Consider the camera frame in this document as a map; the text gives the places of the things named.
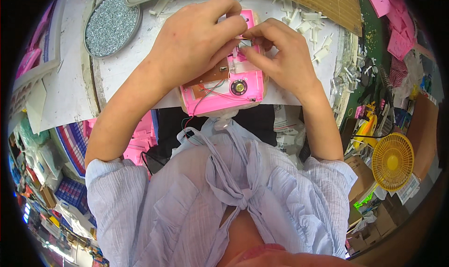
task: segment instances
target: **right hand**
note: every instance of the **right hand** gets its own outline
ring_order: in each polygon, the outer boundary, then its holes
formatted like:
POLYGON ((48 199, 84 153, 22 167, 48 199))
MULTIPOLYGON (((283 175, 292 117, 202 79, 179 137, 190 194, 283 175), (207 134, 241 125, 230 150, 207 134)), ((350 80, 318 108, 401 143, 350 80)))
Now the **right hand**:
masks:
POLYGON ((293 93, 299 101, 305 100, 321 82, 311 63, 306 39, 283 22, 269 18, 248 29, 243 37, 255 39, 255 44, 269 51, 274 45, 279 52, 271 60, 251 47, 244 47, 246 59, 265 72, 279 86, 293 93))

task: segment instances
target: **fan grille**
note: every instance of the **fan grille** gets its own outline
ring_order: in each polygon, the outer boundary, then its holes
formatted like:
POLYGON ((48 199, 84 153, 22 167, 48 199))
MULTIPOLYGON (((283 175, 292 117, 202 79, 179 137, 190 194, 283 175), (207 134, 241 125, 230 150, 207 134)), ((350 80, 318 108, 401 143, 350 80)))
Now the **fan grille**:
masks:
POLYGON ((412 175, 413 147, 402 134, 392 133, 382 138, 373 153, 373 175, 385 190, 396 191, 404 186, 412 175))

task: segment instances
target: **blue crate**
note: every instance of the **blue crate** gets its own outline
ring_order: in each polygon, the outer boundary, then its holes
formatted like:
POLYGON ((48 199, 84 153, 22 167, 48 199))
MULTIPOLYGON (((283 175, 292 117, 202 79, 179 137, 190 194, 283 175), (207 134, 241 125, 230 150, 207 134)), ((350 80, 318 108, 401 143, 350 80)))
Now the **blue crate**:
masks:
POLYGON ((82 183, 64 177, 55 192, 55 196, 76 207, 82 214, 89 211, 87 188, 82 183))
POLYGON ((97 228, 97 220, 95 219, 95 216, 93 216, 93 214, 90 214, 90 219, 89 222, 92 223, 92 225, 97 228))
POLYGON ((67 220, 64 217, 62 217, 62 219, 61 219, 61 224, 73 232, 72 226, 70 226, 70 224, 67 222, 67 220))

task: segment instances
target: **forearm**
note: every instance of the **forearm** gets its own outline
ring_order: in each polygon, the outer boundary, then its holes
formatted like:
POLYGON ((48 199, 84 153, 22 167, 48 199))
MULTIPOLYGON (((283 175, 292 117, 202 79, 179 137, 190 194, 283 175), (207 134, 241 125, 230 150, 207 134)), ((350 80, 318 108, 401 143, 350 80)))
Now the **forearm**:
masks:
POLYGON ((108 162, 123 154, 139 121, 168 92, 151 81, 157 75, 143 61, 115 92, 90 135, 86 167, 94 159, 108 162))
POLYGON ((329 101, 317 80, 312 90, 296 95, 303 106, 307 139, 314 158, 343 161, 343 147, 329 101))

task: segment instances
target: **pink plastic toy casing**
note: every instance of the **pink plastic toy casing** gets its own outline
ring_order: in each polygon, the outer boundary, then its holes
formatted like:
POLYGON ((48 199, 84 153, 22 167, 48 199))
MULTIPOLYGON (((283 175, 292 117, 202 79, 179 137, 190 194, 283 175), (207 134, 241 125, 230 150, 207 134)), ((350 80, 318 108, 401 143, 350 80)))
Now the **pink plastic toy casing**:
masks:
MULTIPOLYGON (((251 28, 254 26, 254 16, 252 10, 242 10, 241 16, 248 19, 246 22, 248 24, 248 28, 251 28)), ((255 45, 253 48, 260 53, 260 47, 255 45)), ((245 57, 238 53, 237 55, 238 61, 246 61, 245 57)), ((228 63, 232 63, 233 61, 233 55, 228 56, 228 63)), ((261 70, 255 70, 250 72, 243 72, 243 73, 237 73, 233 74, 230 73, 229 78, 229 90, 227 93, 224 93, 226 96, 220 96, 210 93, 212 96, 205 97, 200 104, 199 101, 201 99, 195 99, 192 89, 189 87, 186 90, 181 86, 181 94, 182 98, 184 100, 184 105, 187 109, 189 116, 194 116, 195 114, 202 114, 207 113, 211 111, 216 111, 224 108, 229 107, 236 107, 240 105, 246 105, 251 102, 259 102, 263 99, 263 93, 264 93, 264 79, 262 75, 261 70), (236 96, 231 92, 231 83, 234 82, 237 79, 243 79, 248 88, 246 92, 241 96, 236 96)))

